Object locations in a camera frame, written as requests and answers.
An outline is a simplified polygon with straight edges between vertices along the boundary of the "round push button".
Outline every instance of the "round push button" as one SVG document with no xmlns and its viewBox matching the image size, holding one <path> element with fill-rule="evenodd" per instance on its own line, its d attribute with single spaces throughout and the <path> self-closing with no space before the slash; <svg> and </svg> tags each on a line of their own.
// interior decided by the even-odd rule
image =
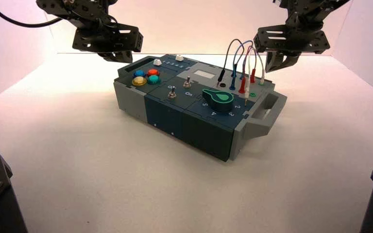
<svg viewBox="0 0 373 233">
<path fill-rule="evenodd" d="M 135 71 L 133 77 L 135 78 L 135 77 L 138 77 L 138 76 L 145 77 L 145 72 L 142 71 L 142 70 Z"/>
<path fill-rule="evenodd" d="M 148 77 L 148 84 L 158 84 L 160 83 L 161 80 L 159 79 L 159 76 L 158 75 L 151 75 Z"/>
<path fill-rule="evenodd" d="M 151 76 L 151 75 L 159 75 L 159 71 L 156 69 L 148 70 L 148 76 Z"/>
<path fill-rule="evenodd" d="M 147 83 L 147 79 L 142 76 L 137 76 L 132 79 L 132 84 L 135 86 L 142 86 Z"/>
</svg>

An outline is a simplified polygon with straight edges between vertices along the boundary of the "white slider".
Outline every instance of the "white slider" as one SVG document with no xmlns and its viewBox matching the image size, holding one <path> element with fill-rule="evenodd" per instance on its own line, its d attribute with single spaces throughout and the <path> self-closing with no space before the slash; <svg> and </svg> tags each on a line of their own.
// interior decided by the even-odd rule
<svg viewBox="0 0 373 233">
<path fill-rule="evenodd" d="M 181 62 L 184 60 L 184 57 L 182 55 L 176 55 L 175 60 L 177 60 L 178 62 Z"/>
<path fill-rule="evenodd" d="M 153 61 L 153 65 L 158 67 L 158 66 L 162 65 L 162 62 L 161 62 L 161 60 L 159 60 L 159 59 L 155 59 L 155 60 Z"/>
</svg>

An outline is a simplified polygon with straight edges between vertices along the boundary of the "rotary knob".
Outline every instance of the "rotary knob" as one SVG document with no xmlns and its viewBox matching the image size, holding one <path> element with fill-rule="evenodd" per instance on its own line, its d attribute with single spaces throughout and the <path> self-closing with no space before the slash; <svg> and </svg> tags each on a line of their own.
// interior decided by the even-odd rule
<svg viewBox="0 0 373 233">
<path fill-rule="evenodd" d="M 229 92 L 203 89 L 202 97 L 214 111 L 229 112 L 232 109 L 234 95 Z"/>
</svg>

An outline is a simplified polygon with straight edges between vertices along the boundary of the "white wall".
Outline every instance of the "white wall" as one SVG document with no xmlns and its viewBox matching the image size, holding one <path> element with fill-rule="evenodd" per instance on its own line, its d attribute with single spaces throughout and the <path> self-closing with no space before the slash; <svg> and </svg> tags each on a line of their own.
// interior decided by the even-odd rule
<svg viewBox="0 0 373 233">
<path fill-rule="evenodd" d="M 332 46 L 349 6 L 325 20 Z M 119 0 L 109 14 L 139 27 L 144 35 L 142 53 L 225 54 L 233 38 L 253 39 L 259 27 L 284 24 L 287 19 L 287 10 L 272 0 Z M 51 30 L 58 52 L 79 52 L 72 49 L 72 25 L 61 22 Z"/>
<path fill-rule="evenodd" d="M 0 11 L 25 23 L 46 21 L 33 0 L 0 0 Z M 0 18 L 0 93 L 54 53 L 50 29 L 27 29 Z"/>
<path fill-rule="evenodd" d="M 373 1 L 354 0 L 333 56 L 373 86 Z"/>
</svg>

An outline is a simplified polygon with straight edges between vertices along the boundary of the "blue wire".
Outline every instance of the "blue wire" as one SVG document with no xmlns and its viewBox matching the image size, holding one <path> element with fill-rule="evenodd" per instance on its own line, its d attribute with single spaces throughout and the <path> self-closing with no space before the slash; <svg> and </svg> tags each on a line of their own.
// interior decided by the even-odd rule
<svg viewBox="0 0 373 233">
<path fill-rule="evenodd" d="M 235 52 L 234 60 L 232 62 L 233 69 L 232 69 L 231 85 L 229 86 L 230 90 L 235 90 L 235 78 L 237 77 L 237 65 L 238 65 L 238 62 L 239 62 L 239 59 L 238 59 L 237 63 L 235 64 L 235 58 L 236 58 L 237 53 L 238 53 L 240 48 L 242 48 L 245 51 L 244 45 L 247 44 L 247 43 L 251 43 L 251 46 L 254 45 L 254 42 L 252 40 L 244 41 L 243 43 L 241 43 L 241 45 L 238 47 L 237 51 Z"/>
</svg>

